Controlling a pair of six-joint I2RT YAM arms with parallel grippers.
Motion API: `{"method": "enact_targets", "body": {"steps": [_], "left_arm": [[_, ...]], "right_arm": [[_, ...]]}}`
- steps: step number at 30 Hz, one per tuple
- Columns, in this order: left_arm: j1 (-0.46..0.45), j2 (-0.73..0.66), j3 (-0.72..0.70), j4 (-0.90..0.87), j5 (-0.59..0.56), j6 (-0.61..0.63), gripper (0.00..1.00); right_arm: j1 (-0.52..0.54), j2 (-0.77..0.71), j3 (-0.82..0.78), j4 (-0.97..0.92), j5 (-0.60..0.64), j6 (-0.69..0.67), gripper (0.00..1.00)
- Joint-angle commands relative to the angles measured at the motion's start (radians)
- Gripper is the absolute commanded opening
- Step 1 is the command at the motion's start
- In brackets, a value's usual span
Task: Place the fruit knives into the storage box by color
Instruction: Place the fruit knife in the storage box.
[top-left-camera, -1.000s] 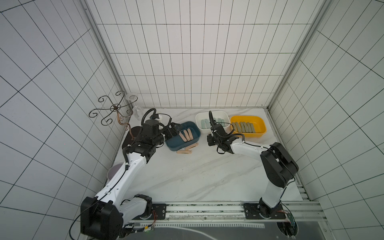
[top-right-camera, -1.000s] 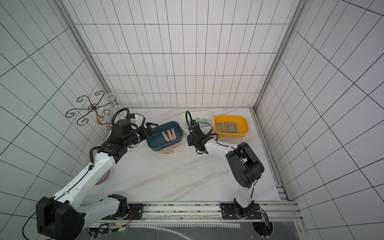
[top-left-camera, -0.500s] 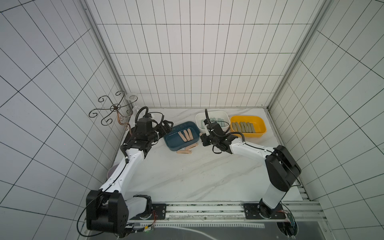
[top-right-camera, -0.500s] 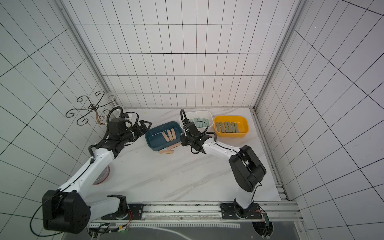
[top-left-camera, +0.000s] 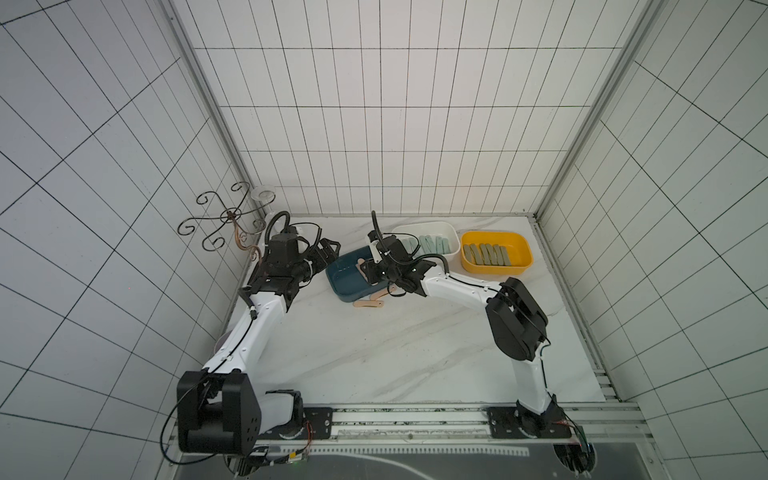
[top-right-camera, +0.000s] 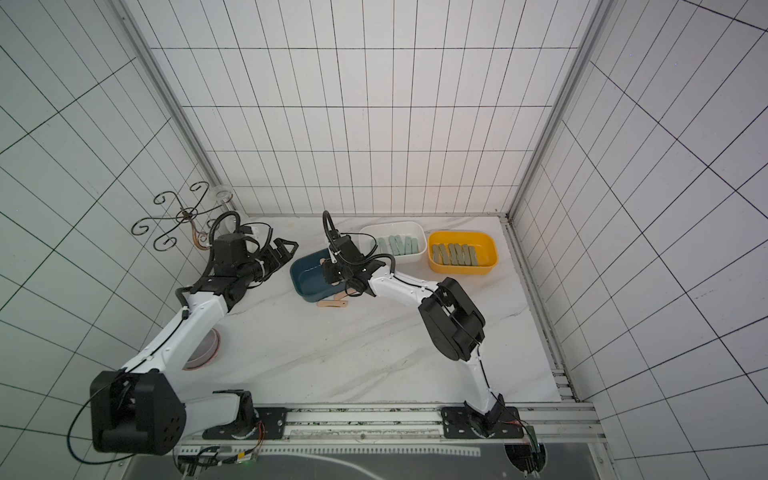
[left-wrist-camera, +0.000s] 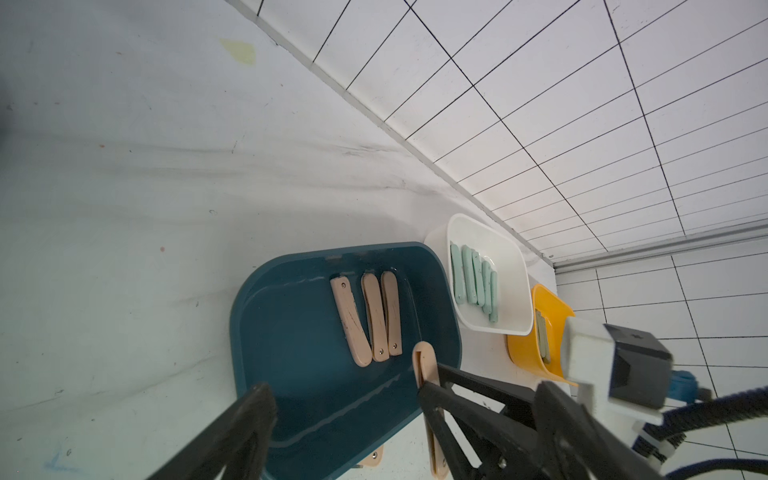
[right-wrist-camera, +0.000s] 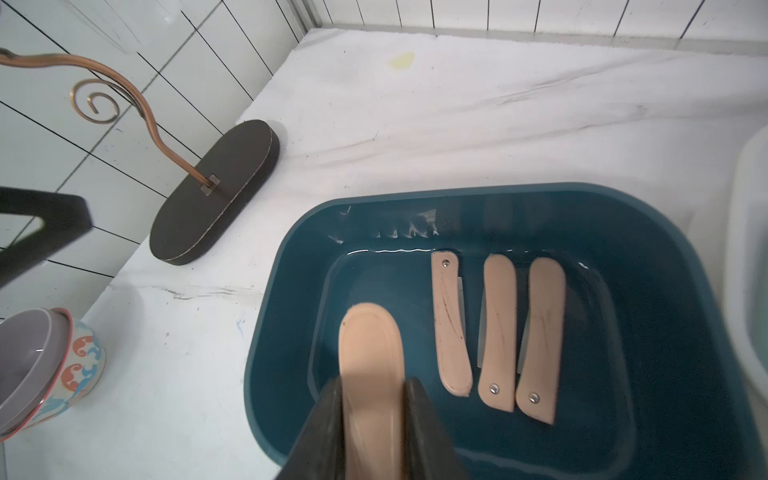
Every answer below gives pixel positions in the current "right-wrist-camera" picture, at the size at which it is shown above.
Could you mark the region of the dark teal storage box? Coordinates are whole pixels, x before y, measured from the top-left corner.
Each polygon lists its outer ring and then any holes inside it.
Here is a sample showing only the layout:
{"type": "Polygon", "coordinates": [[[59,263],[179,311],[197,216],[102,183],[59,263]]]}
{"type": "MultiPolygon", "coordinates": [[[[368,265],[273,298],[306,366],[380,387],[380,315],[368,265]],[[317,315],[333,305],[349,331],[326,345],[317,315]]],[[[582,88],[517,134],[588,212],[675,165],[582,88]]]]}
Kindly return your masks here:
{"type": "Polygon", "coordinates": [[[244,377],[251,431],[283,464],[339,372],[353,305],[396,320],[420,380],[473,479],[763,479],[767,465],[740,368],[703,266],[650,205],[556,183],[342,198],[280,245],[244,377]],[[545,425],[443,387],[430,255],[454,252],[467,349],[477,353],[483,264],[504,254],[528,307],[528,269],[550,257],[567,285],[557,412],[545,425]]]}

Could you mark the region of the white storage box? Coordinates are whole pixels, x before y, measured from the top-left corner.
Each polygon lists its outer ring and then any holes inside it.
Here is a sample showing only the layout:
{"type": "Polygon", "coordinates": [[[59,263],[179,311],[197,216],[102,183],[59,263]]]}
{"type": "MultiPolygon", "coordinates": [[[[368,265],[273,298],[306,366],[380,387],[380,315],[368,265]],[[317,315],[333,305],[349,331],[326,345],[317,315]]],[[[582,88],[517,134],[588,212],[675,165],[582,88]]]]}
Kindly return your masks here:
{"type": "Polygon", "coordinates": [[[745,378],[767,400],[767,129],[742,149],[734,171],[725,245],[723,310],[745,378]]]}

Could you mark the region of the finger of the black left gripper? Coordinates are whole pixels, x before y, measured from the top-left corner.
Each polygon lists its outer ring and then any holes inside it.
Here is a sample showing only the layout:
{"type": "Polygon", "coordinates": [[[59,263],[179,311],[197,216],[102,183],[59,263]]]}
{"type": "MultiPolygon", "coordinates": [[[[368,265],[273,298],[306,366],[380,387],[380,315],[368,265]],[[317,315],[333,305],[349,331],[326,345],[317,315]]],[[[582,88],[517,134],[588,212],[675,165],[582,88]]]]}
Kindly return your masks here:
{"type": "Polygon", "coordinates": [[[93,227],[87,202],[76,195],[2,187],[1,213],[28,216],[42,222],[40,228],[1,253],[1,287],[78,240],[93,227]]]}

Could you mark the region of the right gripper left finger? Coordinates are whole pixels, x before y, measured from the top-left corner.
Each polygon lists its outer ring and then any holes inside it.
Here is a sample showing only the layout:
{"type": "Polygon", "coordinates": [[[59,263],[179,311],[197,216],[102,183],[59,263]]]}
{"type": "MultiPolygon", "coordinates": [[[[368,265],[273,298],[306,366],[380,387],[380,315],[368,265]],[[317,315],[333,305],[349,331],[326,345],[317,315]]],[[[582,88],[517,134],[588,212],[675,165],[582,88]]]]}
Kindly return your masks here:
{"type": "Polygon", "coordinates": [[[326,383],[277,475],[278,480],[344,478],[342,393],[339,377],[326,383]]]}

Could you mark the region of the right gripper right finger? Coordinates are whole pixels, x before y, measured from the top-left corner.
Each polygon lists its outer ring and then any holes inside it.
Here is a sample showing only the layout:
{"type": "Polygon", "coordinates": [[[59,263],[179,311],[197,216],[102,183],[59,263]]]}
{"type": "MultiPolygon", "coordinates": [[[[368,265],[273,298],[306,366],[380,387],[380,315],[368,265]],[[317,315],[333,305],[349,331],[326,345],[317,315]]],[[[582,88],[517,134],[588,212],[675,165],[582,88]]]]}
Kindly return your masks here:
{"type": "Polygon", "coordinates": [[[467,479],[453,441],[421,382],[405,382],[405,465],[408,479],[467,479]]]}

